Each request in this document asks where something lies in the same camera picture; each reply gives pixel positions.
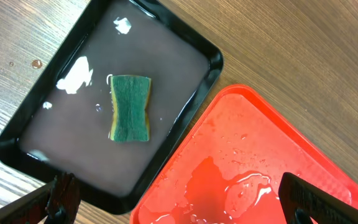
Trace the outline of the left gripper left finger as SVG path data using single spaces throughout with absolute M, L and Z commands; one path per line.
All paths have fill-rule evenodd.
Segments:
M 62 173 L 54 180 L 0 208 L 0 224 L 73 224 L 80 205 L 79 181 Z

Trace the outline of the green yellow sponge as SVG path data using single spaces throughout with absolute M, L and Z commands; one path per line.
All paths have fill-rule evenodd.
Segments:
M 113 109 L 110 140 L 149 141 L 147 106 L 152 80 L 137 75 L 115 75 L 110 77 L 110 87 Z

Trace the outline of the red plastic tray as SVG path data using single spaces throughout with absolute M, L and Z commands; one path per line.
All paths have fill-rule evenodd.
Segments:
M 358 209 L 358 185 L 245 85 L 221 90 L 131 213 L 132 223 L 284 223 L 291 172 Z

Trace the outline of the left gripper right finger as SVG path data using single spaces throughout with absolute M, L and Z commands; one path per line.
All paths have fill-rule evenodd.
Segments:
M 358 209 L 286 172 L 278 196 L 288 224 L 358 224 Z

